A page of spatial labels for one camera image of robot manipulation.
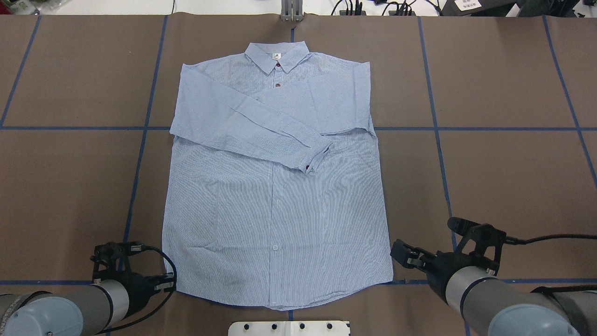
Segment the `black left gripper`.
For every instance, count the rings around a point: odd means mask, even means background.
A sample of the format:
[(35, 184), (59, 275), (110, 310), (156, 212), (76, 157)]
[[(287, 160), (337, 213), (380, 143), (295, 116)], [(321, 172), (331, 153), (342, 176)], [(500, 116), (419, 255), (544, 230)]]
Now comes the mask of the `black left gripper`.
[(143, 310), (151, 296), (158, 292), (176, 291), (177, 277), (174, 274), (142, 276), (135, 272), (120, 272), (119, 282), (128, 294), (129, 304), (125, 315), (128, 318)]

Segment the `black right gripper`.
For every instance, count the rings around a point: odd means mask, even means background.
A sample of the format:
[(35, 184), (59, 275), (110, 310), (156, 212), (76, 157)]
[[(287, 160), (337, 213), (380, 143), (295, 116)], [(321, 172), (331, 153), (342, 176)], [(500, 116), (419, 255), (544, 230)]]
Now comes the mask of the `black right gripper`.
[(418, 269), (426, 274), (430, 288), (446, 299), (446, 288), (452, 276), (466, 266), (479, 266), (479, 261), (460, 252), (426, 253), (420, 247), (413, 247), (396, 239), (390, 250), (392, 259), (406, 269)]

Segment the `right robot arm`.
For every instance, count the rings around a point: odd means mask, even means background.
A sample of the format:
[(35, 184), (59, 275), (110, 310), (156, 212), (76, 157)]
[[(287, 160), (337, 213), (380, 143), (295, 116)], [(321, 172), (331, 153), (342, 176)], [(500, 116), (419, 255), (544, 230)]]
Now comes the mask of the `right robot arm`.
[(391, 257), (424, 272), (431, 290), (479, 336), (594, 336), (595, 285), (522, 292), (460, 252), (431, 253), (398, 239)]

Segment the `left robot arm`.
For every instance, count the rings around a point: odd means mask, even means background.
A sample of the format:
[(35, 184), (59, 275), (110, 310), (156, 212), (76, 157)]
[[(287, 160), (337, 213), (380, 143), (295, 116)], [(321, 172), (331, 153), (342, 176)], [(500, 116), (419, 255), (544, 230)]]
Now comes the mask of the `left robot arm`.
[(152, 296), (172, 294), (176, 276), (102, 270), (92, 284), (57, 295), (35, 291), (1, 295), (3, 336), (96, 336), (140, 312)]

